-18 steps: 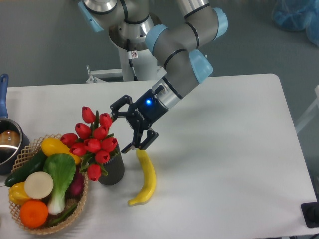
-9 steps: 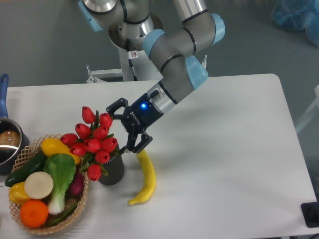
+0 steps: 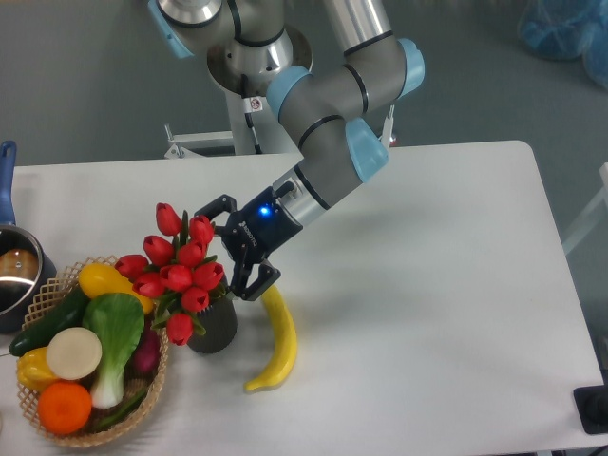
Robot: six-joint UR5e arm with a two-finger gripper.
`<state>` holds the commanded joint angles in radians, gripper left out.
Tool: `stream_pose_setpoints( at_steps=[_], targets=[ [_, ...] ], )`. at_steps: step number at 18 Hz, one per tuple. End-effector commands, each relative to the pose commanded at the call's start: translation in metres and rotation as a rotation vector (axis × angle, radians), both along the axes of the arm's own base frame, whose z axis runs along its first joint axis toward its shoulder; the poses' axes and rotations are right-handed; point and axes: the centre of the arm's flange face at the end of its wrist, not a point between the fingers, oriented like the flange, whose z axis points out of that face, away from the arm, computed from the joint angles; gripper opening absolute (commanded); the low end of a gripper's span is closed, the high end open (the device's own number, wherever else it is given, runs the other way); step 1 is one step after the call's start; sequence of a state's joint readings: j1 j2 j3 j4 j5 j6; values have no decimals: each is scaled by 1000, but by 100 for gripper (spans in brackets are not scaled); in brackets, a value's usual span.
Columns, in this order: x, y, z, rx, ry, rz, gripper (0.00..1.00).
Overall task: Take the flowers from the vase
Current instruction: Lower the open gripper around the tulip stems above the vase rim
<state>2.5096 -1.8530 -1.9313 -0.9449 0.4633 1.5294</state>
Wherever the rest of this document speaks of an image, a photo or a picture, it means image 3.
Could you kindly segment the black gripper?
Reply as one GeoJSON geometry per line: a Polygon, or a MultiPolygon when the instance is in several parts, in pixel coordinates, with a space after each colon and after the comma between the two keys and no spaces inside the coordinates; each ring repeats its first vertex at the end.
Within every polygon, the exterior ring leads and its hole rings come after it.
{"type": "Polygon", "coordinates": [[[195,216],[213,222],[222,213],[227,213],[228,219],[224,225],[215,227],[221,228],[222,244],[235,263],[229,290],[242,300],[254,301],[280,278],[280,271],[266,258],[303,227],[283,207],[272,187],[264,189],[241,209],[233,197],[220,195],[195,216]],[[257,276],[250,282],[254,264],[257,276]]]}

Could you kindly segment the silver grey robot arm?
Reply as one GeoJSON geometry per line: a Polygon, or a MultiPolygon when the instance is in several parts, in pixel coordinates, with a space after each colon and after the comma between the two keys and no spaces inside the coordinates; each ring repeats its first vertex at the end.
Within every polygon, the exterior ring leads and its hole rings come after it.
{"type": "Polygon", "coordinates": [[[329,1],[325,8],[344,64],[315,77],[298,65],[280,1],[152,1],[159,30],[181,58],[205,55],[217,84],[241,103],[262,97],[301,161],[244,206],[221,196],[201,209],[227,213],[218,235],[234,271],[231,291],[260,297],[279,277],[269,255],[329,211],[388,161],[389,133],[367,112],[393,105],[425,77],[424,58],[394,36],[379,1],[329,1]]]}

